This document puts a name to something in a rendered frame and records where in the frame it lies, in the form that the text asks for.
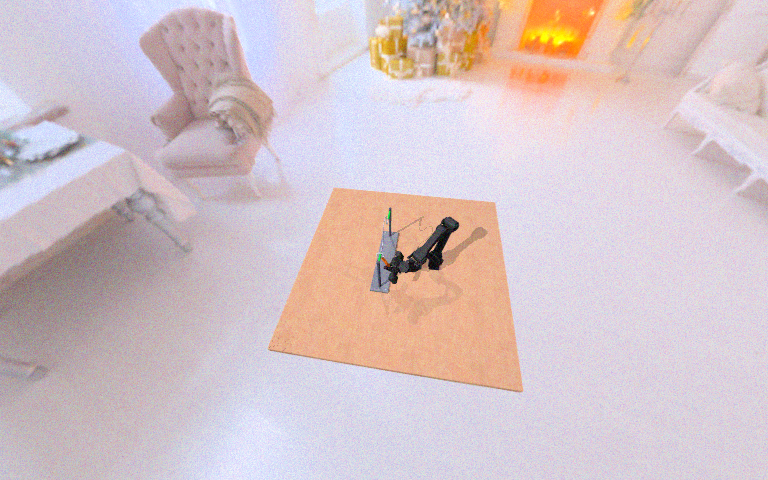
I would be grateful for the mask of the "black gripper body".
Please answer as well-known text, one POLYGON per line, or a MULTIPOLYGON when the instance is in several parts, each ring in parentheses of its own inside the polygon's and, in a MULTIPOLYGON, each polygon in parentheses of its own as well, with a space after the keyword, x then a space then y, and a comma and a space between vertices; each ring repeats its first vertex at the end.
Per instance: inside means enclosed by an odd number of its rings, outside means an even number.
MULTIPOLYGON (((405 261, 405 260, 403 260, 403 259, 404 259, 404 255, 403 255, 403 254, 402 254, 400 251, 396 251, 396 254, 395 254, 395 256, 396 256, 396 257, 399 257, 399 258, 400 258, 402 261, 405 261)), ((391 271, 391 272, 392 272, 392 273, 390 273, 390 274, 389 274, 389 277, 388 277, 388 279, 389 279, 389 281, 390 281, 392 284, 396 284, 396 283, 397 283, 397 280, 398 280, 397 274, 398 274, 398 273, 401 273, 401 271, 395 271, 394 269, 392 269, 392 271, 391 271)))

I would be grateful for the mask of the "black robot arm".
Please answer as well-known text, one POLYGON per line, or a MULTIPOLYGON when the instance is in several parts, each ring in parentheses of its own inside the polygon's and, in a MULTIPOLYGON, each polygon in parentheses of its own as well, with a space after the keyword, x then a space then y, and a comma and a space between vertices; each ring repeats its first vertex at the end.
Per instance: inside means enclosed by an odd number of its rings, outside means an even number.
POLYGON ((422 265, 428 259, 429 268, 431 270, 438 270, 439 266, 441 266, 444 261, 442 259, 442 251, 451 233, 455 232, 458 228, 459 222, 452 217, 449 216, 442 219, 441 224, 436 227, 436 230, 425 244, 422 247, 417 248, 407 257, 409 260, 402 261, 399 257, 393 257, 390 262, 392 269, 401 272, 416 272, 422 268, 422 265), (436 246, 434 250, 430 252, 435 244, 436 246))

